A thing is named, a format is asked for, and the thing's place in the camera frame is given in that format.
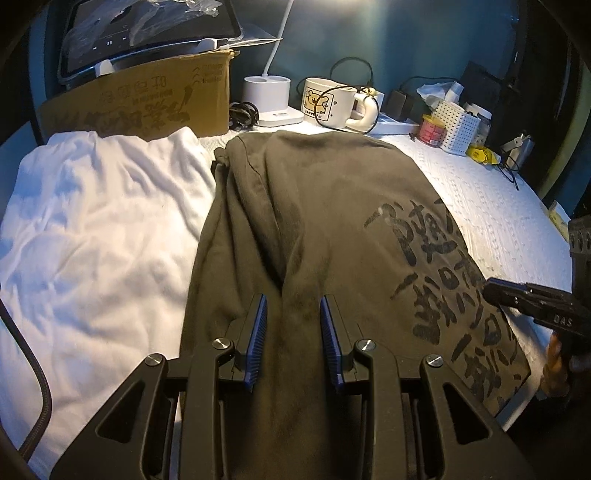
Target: white lamp arm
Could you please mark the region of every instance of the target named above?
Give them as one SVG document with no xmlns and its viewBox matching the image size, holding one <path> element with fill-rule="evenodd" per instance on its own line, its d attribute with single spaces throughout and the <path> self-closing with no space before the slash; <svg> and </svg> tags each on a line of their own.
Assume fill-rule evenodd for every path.
<svg viewBox="0 0 591 480">
<path fill-rule="evenodd" d="M 279 27 L 279 33 L 277 34 L 277 41 L 275 42 L 275 45 L 273 46 L 273 50 L 271 52 L 271 55 L 269 56 L 269 60 L 267 60 L 267 65 L 265 65 L 265 70 L 263 70 L 263 72 L 262 72 L 263 77 L 266 77 L 267 75 L 269 75 L 269 68 L 271 67 L 271 63 L 273 63 L 273 59 L 275 58 L 275 54 L 277 53 L 277 50 L 279 49 L 279 42 L 283 38 L 283 32 L 285 31 L 285 25 L 287 23 L 287 19 L 290 16 L 291 7 L 293 4 L 294 4 L 294 0 L 289 0 L 289 2 L 287 4 L 287 8 L 285 9 L 285 13 L 283 14 L 283 20 L 281 21 L 281 26 Z"/>
</svg>

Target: metal screw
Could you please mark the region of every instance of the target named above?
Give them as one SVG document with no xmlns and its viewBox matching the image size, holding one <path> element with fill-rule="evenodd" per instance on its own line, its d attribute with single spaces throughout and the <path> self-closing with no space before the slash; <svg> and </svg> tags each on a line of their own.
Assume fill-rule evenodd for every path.
<svg viewBox="0 0 591 480">
<path fill-rule="evenodd" d="M 443 357 L 441 355 L 427 355 L 427 363 L 433 368 L 442 367 Z"/>
<path fill-rule="evenodd" d="M 231 344 L 232 342 L 227 338 L 216 338 L 212 343 L 216 350 L 225 350 L 226 348 L 229 348 Z"/>
<path fill-rule="evenodd" d="M 144 362 L 149 367 L 155 367 L 156 365 L 161 364 L 162 360 L 164 360 L 164 357 L 159 353 L 151 353 L 145 358 Z"/>
<path fill-rule="evenodd" d="M 371 350 L 375 350 L 375 342 L 373 340 L 360 340 L 357 342 L 357 348 L 362 352 L 370 352 Z"/>
</svg>

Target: cartoon print on mug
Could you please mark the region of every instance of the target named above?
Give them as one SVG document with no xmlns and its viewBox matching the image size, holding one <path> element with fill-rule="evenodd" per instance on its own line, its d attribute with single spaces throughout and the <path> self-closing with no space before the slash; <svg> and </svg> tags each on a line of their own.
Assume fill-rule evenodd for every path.
<svg viewBox="0 0 591 480">
<path fill-rule="evenodd" d="M 306 89 L 304 108 L 309 111 L 309 115 L 314 115 L 314 106 L 316 106 L 316 114 L 320 120 L 327 121 L 330 115 L 331 106 L 334 102 L 335 96 L 331 93 L 322 95 L 323 92 Z"/>
</svg>

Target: textured white sheet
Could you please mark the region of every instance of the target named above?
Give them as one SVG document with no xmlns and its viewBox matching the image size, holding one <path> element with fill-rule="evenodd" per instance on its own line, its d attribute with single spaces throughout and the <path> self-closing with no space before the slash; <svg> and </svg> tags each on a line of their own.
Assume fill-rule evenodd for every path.
<svg viewBox="0 0 591 480">
<path fill-rule="evenodd" d="M 326 131 L 306 122 L 285 129 Z M 235 135 L 198 140 L 185 128 L 146 144 L 61 134 L 21 163 L 0 229 L 0 283 L 54 397 L 50 428 L 31 461 L 42 477 L 143 357 L 178 355 L 191 268 L 215 190 L 213 150 Z M 431 181 L 484 275 L 570 290 L 568 246 L 526 184 L 516 191 L 500 172 L 406 136 L 382 140 Z M 505 428 L 538 388 L 550 334 L 524 317 L 513 318 L 513 327 L 532 376 L 499 415 Z M 19 445 L 41 397 L 4 328 L 0 385 L 0 417 Z"/>
</svg>

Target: white desk lamp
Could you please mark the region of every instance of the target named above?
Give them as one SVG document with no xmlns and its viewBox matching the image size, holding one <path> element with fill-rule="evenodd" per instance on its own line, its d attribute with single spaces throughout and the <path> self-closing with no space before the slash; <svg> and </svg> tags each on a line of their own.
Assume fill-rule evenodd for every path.
<svg viewBox="0 0 591 480">
<path fill-rule="evenodd" d="M 279 42 L 283 38 L 285 24 L 290 16 L 294 0 L 289 0 L 281 26 L 279 28 L 278 40 L 273 46 L 273 51 L 262 75 L 246 77 L 244 79 L 243 102 L 250 102 L 256 105 L 259 110 L 258 125 L 261 127 L 280 127 L 282 125 L 298 124 L 304 121 L 304 114 L 299 110 L 290 107 L 290 86 L 291 80 L 286 77 L 269 75 L 269 68 L 279 48 Z"/>
</svg>

